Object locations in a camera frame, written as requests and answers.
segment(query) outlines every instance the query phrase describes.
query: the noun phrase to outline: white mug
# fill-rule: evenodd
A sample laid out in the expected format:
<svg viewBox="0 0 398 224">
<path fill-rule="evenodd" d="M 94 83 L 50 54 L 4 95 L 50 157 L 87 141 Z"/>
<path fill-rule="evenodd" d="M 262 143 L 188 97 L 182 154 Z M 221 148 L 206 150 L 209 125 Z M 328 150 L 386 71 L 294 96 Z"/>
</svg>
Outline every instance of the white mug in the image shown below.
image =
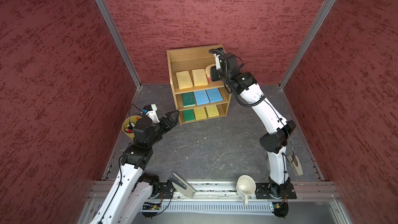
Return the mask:
<svg viewBox="0 0 398 224">
<path fill-rule="evenodd" d="M 236 192 L 243 199 L 243 203 L 245 206 L 249 205 L 248 197 L 254 194 L 256 191 L 256 183 L 253 178 L 248 175 L 242 175 L 238 179 L 238 183 L 236 184 Z"/>
</svg>

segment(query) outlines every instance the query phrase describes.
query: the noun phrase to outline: yellow sponge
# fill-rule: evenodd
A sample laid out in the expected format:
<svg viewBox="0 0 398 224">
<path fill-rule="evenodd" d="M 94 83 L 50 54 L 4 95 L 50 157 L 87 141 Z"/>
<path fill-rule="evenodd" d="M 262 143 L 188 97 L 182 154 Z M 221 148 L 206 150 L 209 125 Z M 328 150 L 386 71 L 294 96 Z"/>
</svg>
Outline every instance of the yellow sponge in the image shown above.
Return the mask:
<svg viewBox="0 0 398 224">
<path fill-rule="evenodd" d="M 209 83 L 207 81 L 206 72 L 204 68 L 193 69 L 193 84 L 197 86 L 207 86 Z"/>
<path fill-rule="evenodd" d="M 177 82 L 178 82 L 178 88 L 180 90 L 193 87 L 191 76 L 189 75 L 188 70 L 176 72 L 176 77 L 177 77 Z"/>
<path fill-rule="evenodd" d="M 204 107 L 194 108 L 193 113 L 195 114 L 195 119 L 197 121 L 207 118 L 206 111 L 205 111 Z"/>
<path fill-rule="evenodd" d="M 207 116 L 209 118 L 220 116 L 217 106 L 208 106 L 208 107 L 206 107 L 206 111 L 207 111 Z"/>
<path fill-rule="evenodd" d="M 216 66 L 216 64 L 215 64 L 215 63 L 210 64 L 209 66 L 207 66 L 207 67 L 205 68 L 205 72 L 206 72 L 207 78 L 211 78 L 211 76 L 210 76 L 210 69 L 211 69 L 211 67 L 213 67 L 213 66 Z"/>
</svg>

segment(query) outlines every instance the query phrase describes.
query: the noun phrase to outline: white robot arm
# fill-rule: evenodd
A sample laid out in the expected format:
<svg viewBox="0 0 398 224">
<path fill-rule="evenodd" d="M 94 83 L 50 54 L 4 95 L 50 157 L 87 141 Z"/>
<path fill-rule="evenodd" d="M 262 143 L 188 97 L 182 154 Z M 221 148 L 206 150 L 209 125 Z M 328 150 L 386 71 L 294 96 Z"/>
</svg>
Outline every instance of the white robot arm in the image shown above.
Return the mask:
<svg viewBox="0 0 398 224">
<path fill-rule="evenodd" d="M 153 154 L 152 145 L 177 125 L 180 112 L 168 112 L 160 120 L 154 104 L 142 112 L 145 115 L 132 130 L 134 143 L 120 157 L 116 180 L 90 224 L 130 224 L 144 202 L 160 193 L 159 177 L 143 171 Z"/>
<path fill-rule="evenodd" d="M 244 63 L 238 66 L 236 56 L 224 53 L 222 48 L 209 50 L 214 54 L 216 66 L 210 70 L 211 80 L 222 80 L 234 94 L 236 101 L 244 107 L 252 107 L 263 122 L 267 133 L 260 138 L 261 146 L 267 151 L 270 165 L 269 192 L 274 198 L 286 196 L 290 178 L 286 170 L 287 139 L 296 127 L 287 121 L 264 96 L 255 78 L 249 72 L 240 72 Z M 247 103 L 241 102 L 241 96 Z"/>
</svg>

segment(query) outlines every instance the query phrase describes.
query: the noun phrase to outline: gray mat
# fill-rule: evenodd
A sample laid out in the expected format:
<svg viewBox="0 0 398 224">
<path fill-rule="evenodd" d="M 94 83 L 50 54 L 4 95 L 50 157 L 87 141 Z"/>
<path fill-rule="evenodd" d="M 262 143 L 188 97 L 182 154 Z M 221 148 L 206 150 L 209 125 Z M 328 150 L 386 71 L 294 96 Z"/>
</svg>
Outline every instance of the gray mat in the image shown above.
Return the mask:
<svg viewBox="0 0 398 224">
<path fill-rule="evenodd" d="M 275 108 L 290 120 L 287 104 L 278 87 L 268 85 L 261 89 Z M 175 110 L 170 85 L 143 85 L 137 106 L 154 103 L 158 107 L 159 118 Z M 265 133 L 265 127 L 256 113 L 250 107 L 240 106 L 232 97 L 227 117 L 178 125 L 166 133 L 153 146 L 154 153 L 145 172 L 159 175 L 161 180 L 169 179 L 172 172 L 176 172 L 184 180 L 237 180 L 246 174 L 256 181 L 266 181 L 269 176 L 267 153 L 259 142 Z M 123 142 L 118 157 L 131 142 L 124 134 L 121 137 Z M 305 141 L 296 130 L 291 135 L 291 142 L 304 172 L 304 175 L 296 176 L 289 166 L 287 170 L 291 180 L 319 181 Z M 291 154 L 290 144 L 286 153 Z M 114 179 L 118 169 L 116 162 L 108 178 Z"/>
</svg>

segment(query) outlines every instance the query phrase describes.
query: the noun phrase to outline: wooden shelf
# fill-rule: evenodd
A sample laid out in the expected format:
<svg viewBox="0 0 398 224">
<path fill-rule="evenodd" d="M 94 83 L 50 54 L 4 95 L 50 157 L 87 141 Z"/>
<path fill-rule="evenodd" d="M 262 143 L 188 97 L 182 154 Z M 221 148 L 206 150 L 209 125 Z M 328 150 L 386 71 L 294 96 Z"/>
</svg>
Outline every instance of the wooden shelf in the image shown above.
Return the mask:
<svg viewBox="0 0 398 224">
<path fill-rule="evenodd" d="M 212 119 L 212 118 L 225 117 L 226 116 L 227 107 L 228 107 L 228 103 L 219 104 L 219 105 L 217 105 L 217 109 L 218 109 L 218 112 L 220 113 L 220 116 L 211 117 L 211 118 L 205 118 L 205 119 L 201 119 L 201 120 L 198 120 L 198 121 L 205 121 L 205 120 Z M 198 121 L 195 120 L 195 121 L 185 122 L 184 113 L 183 112 L 180 113 L 180 124 L 189 124 L 189 123 L 198 122 Z"/>
<path fill-rule="evenodd" d="M 211 117 L 211 118 L 219 118 L 225 117 L 228 113 L 229 103 L 231 101 L 231 94 L 229 94 L 225 88 L 224 83 L 221 81 L 218 82 L 209 82 L 207 86 L 201 87 L 191 87 L 187 89 L 180 90 L 178 87 L 176 72 L 181 71 L 189 71 L 189 75 L 191 76 L 191 80 L 193 82 L 192 70 L 199 69 L 199 68 L 206 68 L 208 65 L 215 63 L 214 55 L 209 53 L 210 49 L 216 49 L 222 47 L 221 44 L 217 45 L 210 45 L 210 46 L 201 46 L 201 47 L 188 47 L 176 50 L 167 50 L 167 61 L 169 65 L 169 76 L 170 76 L 170 84 L 172 87 L 174 103 L 176 104 L 176 109 L 180 111 L 194 109 L 196 107 L 207 107 L 216 105 L 217 109 L 220 113 L 220 116 Z M 221 96 L 222 101 L 214 102 L 204 105 L 196 105 L 192 107 L 184 107 L 182 103 L 182 93 L 189 93 L 195 91 L 201 91 L 206 89 L 213 89 L 218 88 Z M 187 124 L 197 121 L 189 121 L 185 122 L 183 113 L 180 114 L 180 124 Z"/>
<path fill-rule="evenodd" d="M 209 84 L 207 86 L 191 87 L 191 88 L 182 89 L 182 90 L 180 90 L 178 87 L 176 72 L 188 70 L 189 75 L 191 76 L 192 83 L 193 83 L 192 70 L 198 69 L 198 68 L 206 68 L 208 65 L 213 64 L 214 62 L 215 62 L 214 57 L 198 59 L 198 60 L 182 61 L 182 62 L 173 62 L 172 63 L 172 80 L 174 82 L 174 92 L 176 94 L 180 94 L 180 93 L 195 92 L 198 90 L 206 90 L 206 89 L 224 87 L 224 83 L 222 81 L 209 82 Z"/>
<path fill-rule="evenodd" d="M 196 107 L 207 107 L 207 106 L 213 106 L 213 105 L 218 105 L 218 104 L 222 104 L 222 103 L 228 103 L 230 94 L 225 90 L 224 85 L 222 87 L 220 87 L 218 90 L 220 91 L 220 94 L 222 96 L 222 101 L 203 104 L 203 105 L 196 104 L 195 106 L 192 106 L 192 107 L 184 107 L 184 104 L 182 102 L 182 94 L 176 94 L 178 110 L 184 111 L 184 110 L 194 109 Z"/>
</svg>

